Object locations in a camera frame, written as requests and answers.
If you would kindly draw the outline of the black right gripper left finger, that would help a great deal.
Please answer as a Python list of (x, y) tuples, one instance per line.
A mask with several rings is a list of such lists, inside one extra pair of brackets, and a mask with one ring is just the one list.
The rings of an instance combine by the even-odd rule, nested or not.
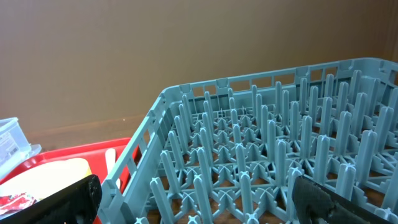
[(1, 220), (2, 224), (92, 224), (102, 199), (101, 182), (91, 174)]

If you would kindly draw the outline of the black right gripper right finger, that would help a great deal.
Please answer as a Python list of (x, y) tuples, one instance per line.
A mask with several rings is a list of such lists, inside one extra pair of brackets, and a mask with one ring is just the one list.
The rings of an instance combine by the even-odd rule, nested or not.
[(301, 175), (295, 179), (292, 200), (301, 224), (368, 224), (392, 223), (391, 218), (383, 218), (372, 213), (326, 187)]

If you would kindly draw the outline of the red snack wrapper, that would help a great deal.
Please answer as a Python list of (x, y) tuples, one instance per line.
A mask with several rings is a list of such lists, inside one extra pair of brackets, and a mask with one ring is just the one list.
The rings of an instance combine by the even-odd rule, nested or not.
[(33, 196), (26, 192), (1, 196), (1, 215), (18, 212), (33, 205), (36, 201), (37, 200)]

